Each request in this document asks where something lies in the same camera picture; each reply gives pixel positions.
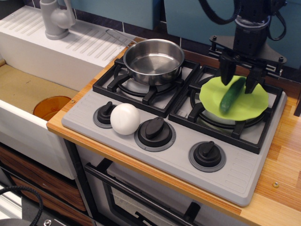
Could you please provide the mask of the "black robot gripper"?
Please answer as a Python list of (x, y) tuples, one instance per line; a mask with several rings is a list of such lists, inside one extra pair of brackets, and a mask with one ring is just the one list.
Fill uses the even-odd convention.
[(234, 36), (213, 35), (210, 37), (211, 53), (220, 60), (220, 77), (228, 85), (236, 66), (252, 68), (246, 78), (245, 94), (251, 94), (258, 84), (265, 83), (266, 73), (282, 75), (286, 58), (272, 49), (268, 43), (269, 24), (243, 25), (238, 23)]

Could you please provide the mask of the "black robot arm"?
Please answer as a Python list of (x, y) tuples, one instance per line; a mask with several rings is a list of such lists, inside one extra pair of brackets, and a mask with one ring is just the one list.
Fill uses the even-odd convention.
[(283, 26), (285, 20), (279, 10), (286, 5), (284, 0), (237, 0), (235, 1), (234, 36), (210, 38), (210, 54), (219, 59), (218, 75), (227, 85), (236, 72), (236, 67), (249, 69), (245, 93), (251, 94), (266, 75), (279, 77), (287, 59), (267, 43), (271, 18), (276, 16)]

